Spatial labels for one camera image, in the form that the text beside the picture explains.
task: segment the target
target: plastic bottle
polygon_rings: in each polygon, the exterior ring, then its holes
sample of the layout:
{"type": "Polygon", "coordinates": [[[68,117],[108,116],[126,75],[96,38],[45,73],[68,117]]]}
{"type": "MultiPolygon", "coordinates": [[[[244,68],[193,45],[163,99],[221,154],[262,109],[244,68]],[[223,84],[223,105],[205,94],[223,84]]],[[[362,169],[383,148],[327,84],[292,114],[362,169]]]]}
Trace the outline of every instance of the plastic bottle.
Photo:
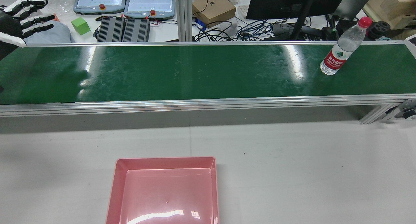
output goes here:
{"type": "Polygon", "coordinates": [[[321,62],[321,71],[327,75],[337,73],[364,40],[366,29],[372,23],[373,21],[369,17],[362,17],[358,20],[357,25],[346,30],[324,61],[321,62]]]}

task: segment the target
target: monitor stand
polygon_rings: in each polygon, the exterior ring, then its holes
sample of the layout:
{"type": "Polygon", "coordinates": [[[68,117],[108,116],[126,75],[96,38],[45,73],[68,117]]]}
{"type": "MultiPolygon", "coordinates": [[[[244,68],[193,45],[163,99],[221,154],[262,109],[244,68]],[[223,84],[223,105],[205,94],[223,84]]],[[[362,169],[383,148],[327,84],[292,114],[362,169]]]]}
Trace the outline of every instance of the monitor stand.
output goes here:
{"type": "Polygon", "coordinates": [[[311,5],[313,3],[313,0],[306,0],[306,3],[302,7],[302,11],[300,12],[299,17],[297,18],[296,23],[294,24],[293,32],[290,36],[291,41],[297,40],[300,31],[302,30],[302,26],[305,23],[305,19],[309,14],[309,10],[311,8],[311,5]]]}

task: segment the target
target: cardboard box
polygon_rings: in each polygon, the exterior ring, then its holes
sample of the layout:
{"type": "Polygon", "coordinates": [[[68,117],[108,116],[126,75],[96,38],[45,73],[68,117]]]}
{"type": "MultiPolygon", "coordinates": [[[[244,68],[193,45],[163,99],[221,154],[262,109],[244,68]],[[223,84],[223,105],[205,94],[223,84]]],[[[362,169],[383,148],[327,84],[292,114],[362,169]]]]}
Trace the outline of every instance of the cardboard box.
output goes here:
{"type": "Polygon", "coordinates": [[[381,8],[381,4],[384,0],[369,0],[364,6],[364,12],[374,21],[385,21],[391,29],[403,29],[407,25],[411,24],[415,15],[401,15],[398,17],[392,17],[388,15],[381,8]]]}
{"type": "Polygon", "coordinates": [[[416,14],[416,0],[384,0],[380,7],[391,19],[416,14]]]}
{"type": "Polygon", "coordinates": [[[233,18],[235,16],[235,6],[227,0],[192,0],[192,14],[194,13],[196,13],[193,15],[194,17],[197,17],[207,25],[207,28],[210,28],[220,24],[220,22],[212,22],[227,21],[233,18]]]}

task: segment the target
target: computer monitor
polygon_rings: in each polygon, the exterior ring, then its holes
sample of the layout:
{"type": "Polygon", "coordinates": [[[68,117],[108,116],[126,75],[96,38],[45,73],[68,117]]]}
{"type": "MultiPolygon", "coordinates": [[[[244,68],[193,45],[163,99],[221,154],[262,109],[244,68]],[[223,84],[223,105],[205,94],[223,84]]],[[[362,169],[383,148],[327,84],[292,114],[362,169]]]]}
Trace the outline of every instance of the computer monitor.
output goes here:
{"type": "MultiPolygon", "coordinates": [[[[289,19],[299,17],[307,0],[250,0],[247,19],[289,19]]],[[[332,14],[342,0],[313,0],[309,16],[332,14]]]]}

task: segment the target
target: pink tray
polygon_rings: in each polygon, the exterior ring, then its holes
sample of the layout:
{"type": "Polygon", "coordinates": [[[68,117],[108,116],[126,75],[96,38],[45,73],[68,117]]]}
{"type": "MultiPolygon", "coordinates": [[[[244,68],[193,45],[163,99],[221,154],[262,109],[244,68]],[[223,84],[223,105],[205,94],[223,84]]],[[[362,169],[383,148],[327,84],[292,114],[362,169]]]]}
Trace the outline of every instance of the pink tray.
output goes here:
{"type": "Polygon", "coordinates": [[[218,224],[214,157],[119,159],[106,224],[218,224]]]}

